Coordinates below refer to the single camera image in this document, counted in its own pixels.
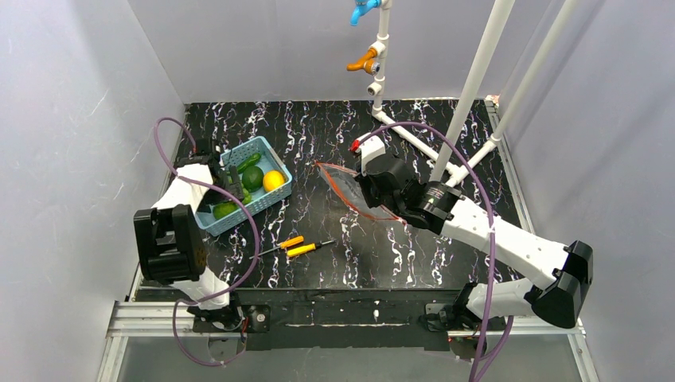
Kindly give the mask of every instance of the plastic basket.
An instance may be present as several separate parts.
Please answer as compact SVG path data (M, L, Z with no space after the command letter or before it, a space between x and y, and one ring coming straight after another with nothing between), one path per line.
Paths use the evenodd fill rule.
M231 150L226 150L220 157L227 169L230 165L238 166L241 162L245 161L255 153L260 154L260 162L258 162L256 166L258 166L263 173L267 173L271 170L280 171L285 177L286 183L269 193L265 193L265 190L262 187L254 193L251 193L252 200L246 205L246 208L252 215L289 197L291 195L291 181L293 180L291 173L288 172L286 166L281 162L279 156L274 152L269 142L267 142L264 137L255 137ZM237 209L235 212L232 212L219 220L216 220L216 218L213 217L213 214L209 212L197 212L196 218L199 228L204 229L213 236L218 236L246 220L244 211L241 209Z

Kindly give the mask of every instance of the green fruit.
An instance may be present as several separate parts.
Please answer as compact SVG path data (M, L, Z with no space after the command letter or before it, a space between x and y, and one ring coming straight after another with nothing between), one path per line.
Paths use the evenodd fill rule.
M258 166L251 166L241 174L241 185L246 187L249 192L254 193L263 186L265 174Z
M213 217L215 217L216 220L220 220L232 212L235 212L238 208L239 207L231 201L227 203L220 203L216 207L213 207Z
M241 162L237 167L236 167L236 172L237 173L243 173L244 170L246 170L248 167L251 167L255 165L256 163L260 162L261 155L258 153L255 153L251 155L250 157L246 158L245 161Z

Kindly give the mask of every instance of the gray wall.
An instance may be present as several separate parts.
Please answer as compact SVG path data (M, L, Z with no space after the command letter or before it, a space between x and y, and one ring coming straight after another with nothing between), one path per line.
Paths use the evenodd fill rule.
M185 103L369 98L372 78L345 66L375 41L379 14L352 27L351 0L129 3ZM480 96L501 92L548 4L516 2ZM394 1L385 97L459 97L492 5Z
M5 2L0 62L0 380L94 380L183 106L124 0Z
M509 144L538 233L595 249L582 319L601 379L673 380L675 3L591 3Z

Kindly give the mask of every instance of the black marble tabletop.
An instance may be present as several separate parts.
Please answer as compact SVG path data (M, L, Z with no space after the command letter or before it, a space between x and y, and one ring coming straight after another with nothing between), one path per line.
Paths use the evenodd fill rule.
M386 102L384 110L397 121L419 121L447 130L456 100ZM447 288L461 289L469 281L484 282L486 256L477 250L395 221L372 221L346 207L319 176L316 161L353 168L356 158L349 145L380 124L369 112L368 101L193 103L186 123L195 136L213 136L234 147L255 136L269 141L293 175L292 194L255 216L263 250L297 235L306 243L336 240L307 255L288 259L283 251L261 258L242 287L258 288ZM435 150L440 140L429 132L412 129ZM485 102L477 100L458 146L475 153L491 131ZM388 150L404 158L426 180L433 163L396 133L385 133ZM185 137L178 158L189 153ZM497 151L475 169L497 214L519 225L504 167ZM459 187L481 203L468 177ZM253 235L242 223L218 237L205 234L208 263L216 275L232 283L249 267ZM517 274L503 264L497 280Z

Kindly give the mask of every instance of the screwdriver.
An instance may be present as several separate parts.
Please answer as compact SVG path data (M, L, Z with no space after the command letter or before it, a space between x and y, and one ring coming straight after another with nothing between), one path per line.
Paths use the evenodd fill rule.
M297 247L297 248L293 248L291 250L288 250L286 252L286 256L288 256L288 257L300 256L303 253L307 253L307 252L313 251L315 249L319 249L319 248L323 247L324 245L332 244L332 243L335 243L335 240L329 240L329 241L326 241L325 243L312 243L312 244L303 245L301 247Z
M264 252L260 252L260 253L258 254L258 256L260 257L260 256L262 256L262 255L264 255L264 254L266 254L266 253L270 253L270 252L276 251L276 250L278 250L278 249L284 249L284 248L292 247L292 246L294 246L294 245L296 245L296 244L300 244L300 243L303 242L303 241L305 241L305 238L304 238L303 236L296 236L296 237L294 237L293 239L289 239L289 240L284 241L283 243L281 243L281 244L280 244L279 246L277 246L277 247L274 247L274 248L272 248L272 249L268 249L268 250L266 250L266 251L264 251Z

